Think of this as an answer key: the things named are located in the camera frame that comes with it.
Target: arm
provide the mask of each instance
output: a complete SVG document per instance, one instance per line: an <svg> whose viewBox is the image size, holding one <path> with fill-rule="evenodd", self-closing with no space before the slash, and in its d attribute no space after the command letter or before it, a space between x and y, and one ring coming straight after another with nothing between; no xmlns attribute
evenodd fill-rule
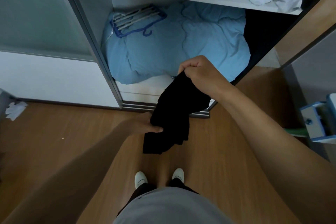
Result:
<svg viewBox="0 0 336 224"><path fill-rule="evenodd" d="M125 139L132 134L163 130L152 126L150 117L144 113L121 122L24 200L3 224L76 223Z"/></svg>
<svg viewBox="0 0 336 224"><path fill-rule="evenodd" d="M217 100L233 117L269 181L303 223L336 223L336 171L286 133L231 85L204 56L187 60L179 72Z"/></svg>

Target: black pants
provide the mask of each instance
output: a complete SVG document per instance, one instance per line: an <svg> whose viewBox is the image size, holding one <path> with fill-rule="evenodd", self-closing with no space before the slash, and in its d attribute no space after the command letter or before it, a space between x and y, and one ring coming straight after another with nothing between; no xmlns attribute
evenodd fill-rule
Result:
<svg viewBox="0 0 336 224"><path fill-rule="evenodd" d="M171 180L168 184L168 187L177 187L177 188L181 188L181 189L186 189L186 190L189 190L191 192L194 192L196 194L198 194L197 192L193 191L191 188L187 187L186 185L183 184L183 182L178 179L178 178L175 178L173 180ZM129 201L127 202L127 204L123 207L123 209L135 198L137 198L138 196L141 196L147 192L150 192L152 190L155 190L156 189L156 186L155 185L152 185L152 184L148 184L148 183L144 183L144 184L141 184L136 190L135 192L133 192L131 198L129 199Z"/></svg>

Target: hand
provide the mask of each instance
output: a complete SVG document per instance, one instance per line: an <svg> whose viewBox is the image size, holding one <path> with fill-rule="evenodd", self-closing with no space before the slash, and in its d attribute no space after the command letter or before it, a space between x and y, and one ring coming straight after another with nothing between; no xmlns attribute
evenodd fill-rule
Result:
<svg viewBox="0 0 336 224"><path fill-rule="evenodd" d="M204 56L197 56L182 62L178 73L183 70L200 91L217 101L223 93L235 88Z"/></svg>
<svg viewBox="0 0 336 224"><path fill-rule="evenodd" d="M156 127L151 124L150 112L142 113L134 116L131 119L125 120L122 124L126 129L130 131L131 134L144 134L148 132L160 133L163 128Z"/></svg>

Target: foot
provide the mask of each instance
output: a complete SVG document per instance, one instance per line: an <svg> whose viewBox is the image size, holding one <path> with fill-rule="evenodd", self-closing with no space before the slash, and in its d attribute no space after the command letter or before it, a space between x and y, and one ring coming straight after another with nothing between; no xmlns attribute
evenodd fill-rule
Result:
<svg viewBox="0 0 336 224"><path fill-rule="evenodd" d="M178 168L175 170L175 172L173 173L173 177L171 178L172 180L178 178L181 180L181 182L184 183L184 172L182 168Z"/></svg>
<svg viewBox="0 0 336 224"><path fill-rule="evenodd" d="M139 188L140 185L144 183L148 183L146 175L141 171L137 172L134 178L134 183L135 183L135 189Z"/></svg>

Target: forearm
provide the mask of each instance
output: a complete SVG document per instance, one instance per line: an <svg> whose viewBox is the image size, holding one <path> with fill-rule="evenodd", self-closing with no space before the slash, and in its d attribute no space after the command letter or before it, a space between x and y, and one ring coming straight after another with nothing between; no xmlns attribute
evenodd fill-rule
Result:
<svg viewBox="0 0 336 224"><path fill-rule="evenodd" d="M104 179L129 136L119 124L22 202L4 223L75 223Z"/></svg>
<svg viewBox="0 0 336 224"><path fill-rule="evenodd" d="M268 179L294 213L305 223L334 221L336 173L331 164L286 133L237 88L222 92L219 102L237 122Z"/></svg>

